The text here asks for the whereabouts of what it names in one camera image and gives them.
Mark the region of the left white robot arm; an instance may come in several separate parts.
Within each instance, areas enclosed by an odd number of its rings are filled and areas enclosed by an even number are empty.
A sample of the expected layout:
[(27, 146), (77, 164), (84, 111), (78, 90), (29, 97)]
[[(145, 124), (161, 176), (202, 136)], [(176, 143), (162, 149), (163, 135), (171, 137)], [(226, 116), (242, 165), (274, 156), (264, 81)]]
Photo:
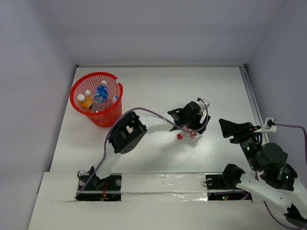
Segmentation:
[(160, 115), (149, 109), (137, 107), (124, 113), (106, 135), (101, 160), (89, 170), (93, 188), (101, 189), (119, 158), (132, 151), (146, 134), (160, 131), (195, 132), (202, 134), (210, 120), (210, 103), (201, 98), (191, 101), (184, 108)]

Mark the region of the crushed red label bottle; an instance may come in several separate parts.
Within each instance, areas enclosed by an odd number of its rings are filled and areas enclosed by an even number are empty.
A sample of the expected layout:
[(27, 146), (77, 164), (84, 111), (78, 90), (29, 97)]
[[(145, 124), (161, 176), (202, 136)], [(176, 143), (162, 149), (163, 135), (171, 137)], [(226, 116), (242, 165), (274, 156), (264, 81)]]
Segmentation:
[(183, 138), (191, 138), (191, 139), (194, 139), (196, 136), (197, 136), (197, 132), (195, 131), (189, 131), (189, 132), (185, 132), (185, 131), (180, 131), (178, 134), (177, 134), (177, 139), (181, 140)]

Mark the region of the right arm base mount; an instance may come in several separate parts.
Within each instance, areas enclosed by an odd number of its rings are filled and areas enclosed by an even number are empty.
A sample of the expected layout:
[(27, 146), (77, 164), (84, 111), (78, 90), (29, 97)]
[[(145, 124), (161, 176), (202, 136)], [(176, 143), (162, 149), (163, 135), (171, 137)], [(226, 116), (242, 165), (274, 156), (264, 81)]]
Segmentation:
[(251, 193), (224, 183), (221, 174), (206, 174), (203, 186), (209, 201), (252, 201)]

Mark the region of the clear unlabeled plastic bottle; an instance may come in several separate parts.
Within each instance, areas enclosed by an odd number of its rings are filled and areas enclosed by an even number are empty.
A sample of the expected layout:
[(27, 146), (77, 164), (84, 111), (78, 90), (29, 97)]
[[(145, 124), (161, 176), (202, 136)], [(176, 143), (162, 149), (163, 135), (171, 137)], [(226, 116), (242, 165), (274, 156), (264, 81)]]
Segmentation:
[(92, 96), (92, 91), (91, 90), (86, 90), (84, 95), (85, 96)]

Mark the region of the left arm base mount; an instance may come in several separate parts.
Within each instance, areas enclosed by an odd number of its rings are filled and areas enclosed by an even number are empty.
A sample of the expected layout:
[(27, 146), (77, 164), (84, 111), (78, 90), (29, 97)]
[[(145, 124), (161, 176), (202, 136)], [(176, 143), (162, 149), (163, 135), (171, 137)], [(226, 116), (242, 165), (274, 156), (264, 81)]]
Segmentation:
[(86, 185), (86, 187), (80, 192), (84, 186), (89, 174), (82, 173), (78, 184), (76, 196), (78, 201), (121, 201), (121, 174), (111, 174), (108, 178), (100, 180), (97, 185), (94, 185), (93, 180)]

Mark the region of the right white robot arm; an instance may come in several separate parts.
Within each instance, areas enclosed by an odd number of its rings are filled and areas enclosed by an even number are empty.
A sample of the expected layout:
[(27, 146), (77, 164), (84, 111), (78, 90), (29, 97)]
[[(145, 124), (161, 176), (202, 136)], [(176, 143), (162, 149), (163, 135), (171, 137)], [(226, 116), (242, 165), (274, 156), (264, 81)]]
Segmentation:
[(260, 197), (264, 205), (276, 209), (292, 224), (293, 230), (307, 228), (307, 189), (295, 169), (287, 163), (288, 155), (276, 143), (262, 143), (264, 133), (276, 132), (280, 126), (274, 118), (267, 118), (265, 126), (250, 122), (237, 124), (220, 118), (224, 138), (238, 144), (255, 176), (235, 164), (226, 165), (220, 182), (228, 189), (238, 188)]

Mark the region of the blue label bottle front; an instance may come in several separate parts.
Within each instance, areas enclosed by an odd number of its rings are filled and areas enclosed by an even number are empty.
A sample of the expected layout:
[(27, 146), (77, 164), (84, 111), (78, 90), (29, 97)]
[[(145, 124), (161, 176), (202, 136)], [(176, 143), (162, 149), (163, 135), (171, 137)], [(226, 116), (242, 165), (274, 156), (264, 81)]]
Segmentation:
[(108, 86), (105, 80), (102, 80), (95, 91), (93, 97), (93, 106), (91, 112), (99, 113), (105, 110), (108, 98)]

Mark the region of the tall orange juice bottle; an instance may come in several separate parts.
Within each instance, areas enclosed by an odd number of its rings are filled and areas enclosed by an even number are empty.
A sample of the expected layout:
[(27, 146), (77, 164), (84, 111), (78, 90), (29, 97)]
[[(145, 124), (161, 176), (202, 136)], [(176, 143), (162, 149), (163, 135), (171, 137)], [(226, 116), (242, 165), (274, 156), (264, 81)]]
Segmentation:
[(79, 106), (86, 112), (91, 112), (93, 106), (93, 100), (88, 95), (79, 94), (78, 97)]

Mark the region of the large clear plastic bottle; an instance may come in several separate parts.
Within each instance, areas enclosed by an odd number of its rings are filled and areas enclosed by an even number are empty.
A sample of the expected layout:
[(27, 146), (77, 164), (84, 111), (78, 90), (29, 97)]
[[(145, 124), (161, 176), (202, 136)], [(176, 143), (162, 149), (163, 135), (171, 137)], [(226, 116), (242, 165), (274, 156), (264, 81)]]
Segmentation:
[(111, 99), (107, 99), (106, 106), (111, 107), (113, 104), (115, 104), (117, 102), (118, 99), (119, 99), (119, 96), (117, 96), (117, 95), (114, 96)]

